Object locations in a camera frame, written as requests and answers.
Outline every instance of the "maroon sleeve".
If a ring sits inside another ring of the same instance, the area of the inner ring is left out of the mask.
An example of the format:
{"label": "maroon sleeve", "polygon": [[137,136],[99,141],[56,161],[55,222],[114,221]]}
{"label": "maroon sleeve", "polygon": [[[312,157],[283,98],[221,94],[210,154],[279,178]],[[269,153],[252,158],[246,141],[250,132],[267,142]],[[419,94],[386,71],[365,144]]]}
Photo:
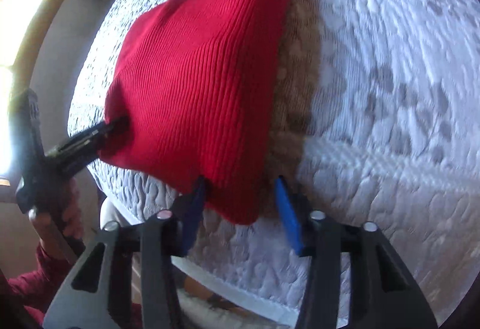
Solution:
{"label": "maroon sleeve", "polygon": [[37,270],[9,279],[8,284],[24,306],[46,313],[53,297],[69,273],[71,265],[66,260],[49,257],[40,244],[36,255]]}

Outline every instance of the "white quilted bedspread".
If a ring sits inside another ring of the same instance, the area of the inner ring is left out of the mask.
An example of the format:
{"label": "white quilted bedspread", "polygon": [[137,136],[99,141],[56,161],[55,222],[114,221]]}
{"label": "white quilted bedspread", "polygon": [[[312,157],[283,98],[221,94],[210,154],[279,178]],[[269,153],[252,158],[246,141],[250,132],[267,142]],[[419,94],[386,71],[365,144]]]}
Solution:
{"label": "white quilted bedspread", "polygon": [[[71,135],[102,119],[126,32],[164,1],[116,0],[78,78]],[[195,247],[175,263],[237,304],[293,325],[308,260],[290,250],[276,218],[271,188],[281,173],[337,220],[378,223],[443,322],[480,270],[479,13],[477,0],[292,0],[263,216],[244,227],[205,211]],[[100,161],[89,169],[140,221],[176,195],[140,172]]]}

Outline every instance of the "bright window pane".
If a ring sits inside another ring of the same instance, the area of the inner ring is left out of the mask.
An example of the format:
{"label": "bright window pane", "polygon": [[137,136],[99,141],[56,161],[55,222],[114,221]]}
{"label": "bright window pane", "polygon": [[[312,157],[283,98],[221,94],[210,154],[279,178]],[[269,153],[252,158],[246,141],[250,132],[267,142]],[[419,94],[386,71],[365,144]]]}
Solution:
{"label": "bright window pane", "polygon": [[7,172],[11,161],[7,109],[12,80],[10,71],[0,66],[0,175]]}
{"label": "bright window pane", "polygon": [[15,61],[23,35],[42,0],[0,0],[0,65]]}

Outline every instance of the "red knit beanie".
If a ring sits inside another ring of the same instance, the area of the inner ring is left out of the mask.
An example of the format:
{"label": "red knit beanie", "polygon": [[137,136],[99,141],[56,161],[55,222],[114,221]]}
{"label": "red knit beanie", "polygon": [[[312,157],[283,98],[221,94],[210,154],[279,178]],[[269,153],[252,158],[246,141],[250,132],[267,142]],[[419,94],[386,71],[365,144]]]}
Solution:
{"label": "red knit beanie", "polygon": [[277,55],[289,0],[168,0],[131,26],[105,101],[130,118],[100,152],[180,192],[198,175],[207,206],[258,217]]}

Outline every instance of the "window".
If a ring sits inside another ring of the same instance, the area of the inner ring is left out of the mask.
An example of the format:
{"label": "window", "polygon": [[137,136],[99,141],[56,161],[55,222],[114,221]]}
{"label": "window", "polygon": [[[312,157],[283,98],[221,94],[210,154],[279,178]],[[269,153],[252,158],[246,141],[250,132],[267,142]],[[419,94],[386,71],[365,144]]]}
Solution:
{"label": "window", "polygon": [[11,163],[10,97],[28,87],[43,38],[62,2],[0,0],[0,180]]}

